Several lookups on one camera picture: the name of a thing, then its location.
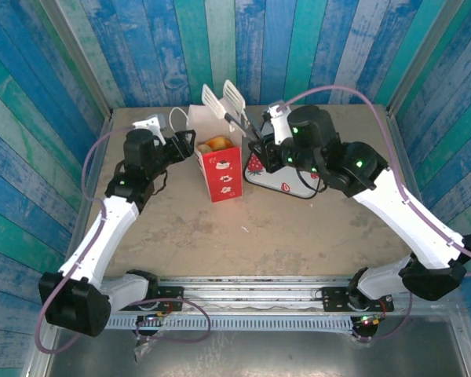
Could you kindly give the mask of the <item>aluminium table side rail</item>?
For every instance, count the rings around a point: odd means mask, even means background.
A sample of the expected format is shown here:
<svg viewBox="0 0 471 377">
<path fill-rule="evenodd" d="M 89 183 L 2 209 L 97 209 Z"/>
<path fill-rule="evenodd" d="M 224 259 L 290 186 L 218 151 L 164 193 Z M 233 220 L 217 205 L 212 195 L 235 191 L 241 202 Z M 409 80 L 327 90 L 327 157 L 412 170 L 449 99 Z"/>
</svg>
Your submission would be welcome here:
<svg viewBox="0 0 471 377">
<path fill-rule="evenodd" d="M 111 111 L 111 117 L 105 119 L 99 138 L 88 152 L 89 159 L 82 172 L 84 177 L 81 184 L 82 204 L 66 253 L 66 261 L 60 268 L 60 271 L 66 274 L 73 269 L 74 272 L 70 275 L 71 279 L 77 280 L 82 271 L 82 265 L 87 265 L 87 262 L 80 262 L 79 258 L 86 247 L 90 245 L 100 223 L 100 204 L 103 200 L 101 194 L 96 194 L 96 189 L 110 138 L 108 134 L 113 130 L 114 120 L 115 111 Z"/>
<path fill-rule="evenodd" d="M 448 243 L 451 231 L 420 202 L 421 195 L 396 118 L 388 113 L 385 113 L 385 129 L 391 144 L 388 150 L 393 154 L 392 194 L 397 197 L 384 207 L 385 220 L 411 249 L 409 261 L 413 270 L 425 276 L 443 275 L 451 268 L 449 262 L 456 259 L 455 249 Z"/>
</svg>

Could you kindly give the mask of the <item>aluminium mounting rail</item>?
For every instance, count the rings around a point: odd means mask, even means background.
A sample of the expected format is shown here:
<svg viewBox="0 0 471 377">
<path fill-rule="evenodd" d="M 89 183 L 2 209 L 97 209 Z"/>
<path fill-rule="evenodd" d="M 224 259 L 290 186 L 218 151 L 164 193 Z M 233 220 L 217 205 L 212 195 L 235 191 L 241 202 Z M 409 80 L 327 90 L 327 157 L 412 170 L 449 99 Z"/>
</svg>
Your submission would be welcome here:
<svg viewBox="0 0 471 377">
<path fill-rule="evenodd" d="M 323 309 L 322 287 L 347 287 L 346 279 L 260 278 L 257 276 L 184 277 L 160 280 L 157 276 L 132 270 L 120 279 L 104 280 L 95 288 L 86 281 L 69 280 L 48 310 L 63 307 L 75 312 L 180 312 L 186 302 L 205 310 Z"/>
</svg>

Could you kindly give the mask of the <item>short striped fake bun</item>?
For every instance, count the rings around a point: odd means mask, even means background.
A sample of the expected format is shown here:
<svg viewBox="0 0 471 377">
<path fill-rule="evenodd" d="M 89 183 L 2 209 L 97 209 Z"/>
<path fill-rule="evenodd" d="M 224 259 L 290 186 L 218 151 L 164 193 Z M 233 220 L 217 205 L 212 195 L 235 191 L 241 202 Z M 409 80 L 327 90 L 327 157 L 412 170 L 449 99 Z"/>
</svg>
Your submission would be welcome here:
<svg viewBox="0 0 471 377">
<path fill-rule="evenodd" d="M 232 141 L 225 136 L 216 136 L 205 142 L 205 145 L 208 145 L 212 152 L 218 152 L 221 150 L 233 148 L 234 144 Z"/>
</svg>

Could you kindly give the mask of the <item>white strawberry print tray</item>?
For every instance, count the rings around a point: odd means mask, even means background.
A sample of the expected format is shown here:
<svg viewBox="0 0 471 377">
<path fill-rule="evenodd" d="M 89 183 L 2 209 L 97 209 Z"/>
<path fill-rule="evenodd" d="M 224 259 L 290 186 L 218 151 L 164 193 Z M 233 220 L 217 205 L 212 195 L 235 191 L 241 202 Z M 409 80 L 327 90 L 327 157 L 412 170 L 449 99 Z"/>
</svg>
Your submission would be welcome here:
<svg viewBox="0 0 471 377">
<path fill-rule="evenodd" d="M 284 167 L 270 174 L 253 153 L 250 154 L 246 162 L 243 177 L 252 185 L 300 199 L 311 199 L 326 190 L 325 184 L 314 172 L 296 171 L 292 167 Z"/>
</svg>

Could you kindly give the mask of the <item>red and white paper bag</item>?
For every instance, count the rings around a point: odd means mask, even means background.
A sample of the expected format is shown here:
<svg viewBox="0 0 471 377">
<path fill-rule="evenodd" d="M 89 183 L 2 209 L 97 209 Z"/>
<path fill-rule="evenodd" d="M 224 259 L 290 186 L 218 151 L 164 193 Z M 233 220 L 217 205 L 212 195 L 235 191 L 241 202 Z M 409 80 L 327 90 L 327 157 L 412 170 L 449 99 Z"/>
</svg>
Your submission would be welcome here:
<svg viewBox="0 0 471 377">
<path fill-rule="evenodd" d="M 242 135 L 238 130 L 231 132 L 229 124 L 217 119 L 204 105 L 191 105 L 188 110 L 174 107 L 170 110 L 168 121 L 175 130 L 181 124 L 174 113 L 184 117 L 184 128 L 194 130 L 194 157 L 206 182 L 206 187 L 213 203 L 233 199 L 243 194 Z M 202 155 L 197 147 L 216 136 L 225 136 L 234 144 L 233 148 Z"/>
</svg>

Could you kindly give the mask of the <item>shiny steel sheet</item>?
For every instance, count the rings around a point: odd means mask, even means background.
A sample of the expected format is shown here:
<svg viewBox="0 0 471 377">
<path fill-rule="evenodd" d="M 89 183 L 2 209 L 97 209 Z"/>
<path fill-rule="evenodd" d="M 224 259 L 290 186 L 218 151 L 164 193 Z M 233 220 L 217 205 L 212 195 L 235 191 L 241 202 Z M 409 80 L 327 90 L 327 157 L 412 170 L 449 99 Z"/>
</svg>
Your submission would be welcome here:
<svg viewBox="0 0 471 377">
<path fill-rule="evenodd" d="M 198 344 L 159 343 L 134 354 L 128 331 L 81 339 L 47 377 L 466 377 L 444 322 L 412 320 L 390 339 L 362 344 L 320 332 L 217 331 Z"/>
</svg>

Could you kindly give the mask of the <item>aluminium frame post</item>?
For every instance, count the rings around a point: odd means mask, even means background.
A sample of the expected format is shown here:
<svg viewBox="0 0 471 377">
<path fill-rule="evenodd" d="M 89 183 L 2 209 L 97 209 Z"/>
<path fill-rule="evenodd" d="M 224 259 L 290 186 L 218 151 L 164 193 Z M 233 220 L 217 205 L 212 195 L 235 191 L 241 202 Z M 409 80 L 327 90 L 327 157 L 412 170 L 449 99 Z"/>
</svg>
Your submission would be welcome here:
<svg viewBox="0 0 471 377">
<path fill-rule="evenodd" d="M 409 28 L 408 34 L 416 38 L 417 45 L 401 75 L 400 81 L 387 101 L 386 111 L 390 117 L 396 117 L 412 86 L 417 81 L 418 76 L 423 71 L 425 64 L 428 62 L 432 52 L 463 2 L 464 0 L 439 0 L 440 8 L 429 22 L 425 32 L 420 32 L 419 30 L 411 31 Z"/>
<path fill-rule="evenodd" d="M 100 112 L 106 117 L 111 117 L 111 109 L 104 98 L 103 91 L 96 76 L 90 67 L 89 61 L 83 52 L 82 45 L 75 36 L 67 17 L 60 6 L 59 0 L 39 0 L 42 8 L 46 11 L 53 27 L 56 29 L 60 39 L 66 47 L 69 55 L 75 63 L 82 76 L 88 91 L 94 99 Z"/>
</svg>

